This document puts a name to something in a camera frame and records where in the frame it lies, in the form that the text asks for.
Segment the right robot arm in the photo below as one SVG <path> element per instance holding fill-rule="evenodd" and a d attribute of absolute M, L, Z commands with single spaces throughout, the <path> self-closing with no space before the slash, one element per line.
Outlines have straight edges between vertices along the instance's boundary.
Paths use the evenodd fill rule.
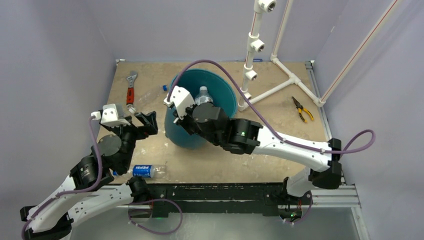
<path fill-rule="evenodd" d="M 174 123 L 189 135 L 198 135 L 236 155 L 264 155 L 304 165 L 304 170 L 284 180 L 280 196 L 294 203 L 313 188 L 335 190 L 342 180 L 342 165 L 334 151 L 339 141 L 316 142 L 272 131 L 256 121 L 230 118 L 212 103 L 176 107 Z"/>

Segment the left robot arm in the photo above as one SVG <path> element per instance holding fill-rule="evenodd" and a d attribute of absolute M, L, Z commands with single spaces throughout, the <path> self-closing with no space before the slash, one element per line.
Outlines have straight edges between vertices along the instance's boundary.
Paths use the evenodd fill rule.
<path fill-rule="evenodd" d="M 128 172 L 137 141 L 158 133 L 155 111 L 137 112 L 134 117 L 140 126 L 133 124 L 132 116 L 124 116 L 112 107 L 91 114 L 88 120 L 97 121 L 109 135 L 101 140 L 92 137 L 91 153 L 70 170 L 43 202 L 21 208 L 22 239 L 63 240 L 84 220 L 120 205 L 142 205 L 148 201 L 149 189 L 141 176 L 131 177 L 107 194 L 95 195 L 114 180 L 114 174 Z"/>

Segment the clear bottle blue-orange label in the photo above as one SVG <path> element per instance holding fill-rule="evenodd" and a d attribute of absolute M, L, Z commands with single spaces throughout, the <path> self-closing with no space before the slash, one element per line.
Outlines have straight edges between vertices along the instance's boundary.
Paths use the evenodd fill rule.
<path fill-rule="evenodd" d="M 194 102 L 199 106 L 204 103 L 213 103 L 214 100 L 209 94 L 208 88 L 206 86 L 201 86 L 199 88 L 199 94 L 195 97 Z"/>

